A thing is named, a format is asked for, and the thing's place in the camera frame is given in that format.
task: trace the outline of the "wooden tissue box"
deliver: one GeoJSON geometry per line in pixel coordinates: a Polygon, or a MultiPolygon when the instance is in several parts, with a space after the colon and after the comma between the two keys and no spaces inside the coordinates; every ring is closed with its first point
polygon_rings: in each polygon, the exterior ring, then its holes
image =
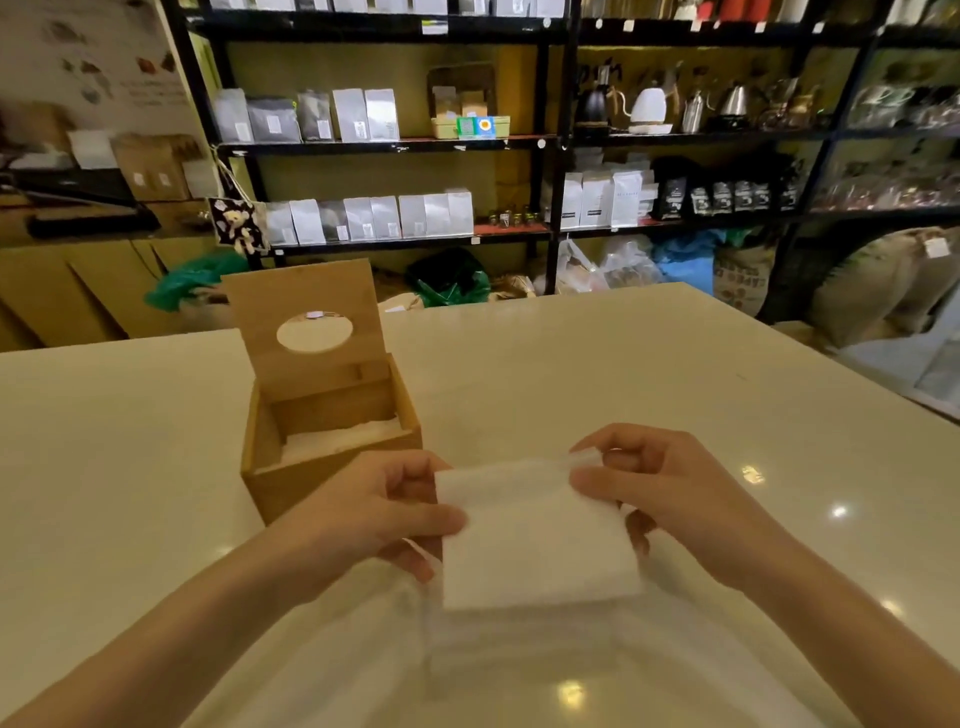
{"type": "Polygon", "coordinates": [[[422,448],[366,259],[242,273],[223,285],[256,377],[240,474],[265,523],[364,450],[422,448]],[[339,332],[349,327],[330,314],[352,325],[346,340],[339,332]],[[305,351],[318,341],[324,351],[305,351]],[[369,434],[342,432],[357,426],[369,434]]]}

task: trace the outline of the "box lid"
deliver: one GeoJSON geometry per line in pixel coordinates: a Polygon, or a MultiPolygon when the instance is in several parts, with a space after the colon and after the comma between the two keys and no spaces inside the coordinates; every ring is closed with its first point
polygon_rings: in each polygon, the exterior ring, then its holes
{"type": "Polygon", "coordinates": [[[240,273],[224,277],[223,285],[266,400],[291,400],[389,377],[366,259],[240,273]],[[349,339],[323,352],[294,352],[280,344],[280,327],[313,311],[348,318],[353,326],[349,339]]]}

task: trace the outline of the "cardboard box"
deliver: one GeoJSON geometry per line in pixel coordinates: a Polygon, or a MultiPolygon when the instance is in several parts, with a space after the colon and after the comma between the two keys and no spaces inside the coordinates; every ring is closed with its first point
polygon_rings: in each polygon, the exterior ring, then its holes
{"type": "Polygon", "coordinates": [[[223,286],[255,374],[240,474],[264,522],[296,505],[369,449],[420,449],[420,420],[380,327],[363,258],[226,276],[223,286]],[[277,331],[311,311],[349,319],[352,335],[324,352],[286,349],[277,331]],[[281,462],[292,435],[399,421],[397,435],[281,462]]]}
{"type": "Polygon", "coordinates": [[[137,200],[173,202],[192,199],[183,163],[203,157],[192,136],[124,134],[113,139],[113,154],[137,200]]]}

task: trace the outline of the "stainless steel kettle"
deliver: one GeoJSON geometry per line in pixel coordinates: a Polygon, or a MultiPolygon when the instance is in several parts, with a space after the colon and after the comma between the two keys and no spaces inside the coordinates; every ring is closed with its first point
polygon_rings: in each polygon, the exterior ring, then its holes
{"type": "Polygon", "coordinates": [[[698,88],[686,102],[681,131],[683,133],[698,133],[704,125],[704,116],[707,109],[712,109],[710,100],[704,94],[704,91],[698,88]]]}
{"type": "Polygon", "coordinates": [[[747,87],[744,84],[733,84],[720,103],[721,116],[747,115],[747,87]]]}

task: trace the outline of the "black kettle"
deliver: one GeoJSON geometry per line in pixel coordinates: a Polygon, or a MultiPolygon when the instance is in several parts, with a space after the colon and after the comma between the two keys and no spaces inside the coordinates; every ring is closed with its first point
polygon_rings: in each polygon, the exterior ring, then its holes
{"type": "Polygon", "coordinates": [[[573,129],[578,136],[597,137],[610,134],[610,116],[607,114],[607,97],[611,95],[611,76],[616,74],[619,81],[623,81],[623,66],[613,65],[613,58],[605,63],[590,68],[585,65],[580,69],[579,84],[585,84],[593,76],[593,88],[581,92],[577,99],[577,110],[573,114],[573,129]]]}

